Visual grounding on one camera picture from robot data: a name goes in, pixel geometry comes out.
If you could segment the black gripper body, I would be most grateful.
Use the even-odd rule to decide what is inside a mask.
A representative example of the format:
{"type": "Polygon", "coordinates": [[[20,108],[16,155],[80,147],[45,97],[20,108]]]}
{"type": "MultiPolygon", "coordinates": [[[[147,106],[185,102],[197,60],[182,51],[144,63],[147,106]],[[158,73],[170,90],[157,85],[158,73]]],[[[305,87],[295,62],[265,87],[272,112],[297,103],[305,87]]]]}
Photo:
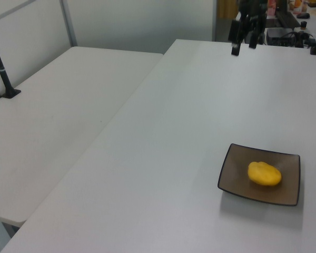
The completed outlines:
{"type": "Polygon", "coordinates": [[[239,23],[242,28],[257,27],[260,25],[260,1],[240,0],[238,9],[241,14],[239,23]]]}

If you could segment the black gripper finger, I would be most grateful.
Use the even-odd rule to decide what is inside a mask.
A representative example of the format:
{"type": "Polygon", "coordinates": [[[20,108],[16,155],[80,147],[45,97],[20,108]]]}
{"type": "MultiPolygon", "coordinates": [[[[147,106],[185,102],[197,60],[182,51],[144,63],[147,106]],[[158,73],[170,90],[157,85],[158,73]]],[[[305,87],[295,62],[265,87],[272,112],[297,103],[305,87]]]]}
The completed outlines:
{"type": "Polygon", "coordinates": [[[257,27],[254,27],[253,30],[250,31],[249,48],[256,49],[258,41],[259,41],[259,30],[257,27]]]}
{"type": "Polygon", "coordinates": [[[233,20],[229,31],[228,41],[232,43],[231,54],[239,56],[240,46],[249,32],[249,20],[242,17],[239,20],[233,20]]]}

